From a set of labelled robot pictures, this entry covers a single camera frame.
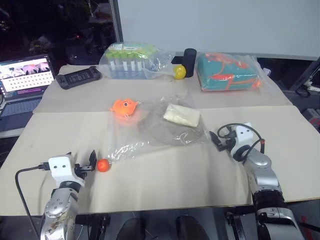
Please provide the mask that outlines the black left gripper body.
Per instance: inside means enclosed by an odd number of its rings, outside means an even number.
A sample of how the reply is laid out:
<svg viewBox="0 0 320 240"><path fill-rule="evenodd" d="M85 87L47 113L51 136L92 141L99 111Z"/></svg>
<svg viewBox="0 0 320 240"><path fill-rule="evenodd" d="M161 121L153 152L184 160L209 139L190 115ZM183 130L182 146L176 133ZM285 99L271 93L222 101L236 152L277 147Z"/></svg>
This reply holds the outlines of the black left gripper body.
<svg viewBox="0 0 320 240"><path fill-rule="evenodd" d="M95 170L94 165L85 165L85 166L80 166L78 163L74 165L74 173L76 174L77 177L81 179L85 179L87 176L87 172L93 172Z"/></svg>

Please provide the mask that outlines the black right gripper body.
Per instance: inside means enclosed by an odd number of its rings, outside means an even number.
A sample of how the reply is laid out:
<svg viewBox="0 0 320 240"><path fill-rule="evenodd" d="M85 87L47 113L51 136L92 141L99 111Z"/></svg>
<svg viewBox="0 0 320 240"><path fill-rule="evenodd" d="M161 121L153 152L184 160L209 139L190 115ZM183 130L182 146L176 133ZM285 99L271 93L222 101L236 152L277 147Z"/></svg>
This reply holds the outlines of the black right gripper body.
<svg viewBox="0 0 320 240"><path fill-rule="evenodd" d="M225 142L222 143L219 137L217 139L217 148L218 150L221 151L228 151L231 152L231 150L235 147L236 145L236 137L231 137L231 138L225 138Z"/></svg>

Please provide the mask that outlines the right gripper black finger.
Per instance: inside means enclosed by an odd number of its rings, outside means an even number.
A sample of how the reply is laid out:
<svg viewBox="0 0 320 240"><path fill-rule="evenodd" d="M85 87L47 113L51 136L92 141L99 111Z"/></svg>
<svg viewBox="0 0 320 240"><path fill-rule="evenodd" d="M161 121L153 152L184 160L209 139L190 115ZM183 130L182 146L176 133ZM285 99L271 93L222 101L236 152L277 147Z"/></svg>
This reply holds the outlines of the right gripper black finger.
<svg viewBox="0 0 320 240"><path fill-rule="evenodd" d="M212 131L209 131L209 135L210 135L211 141L214 143L214 145L216 146L216 148L220 152L221 151L221 141L220 141L219 137Z"/></svg>

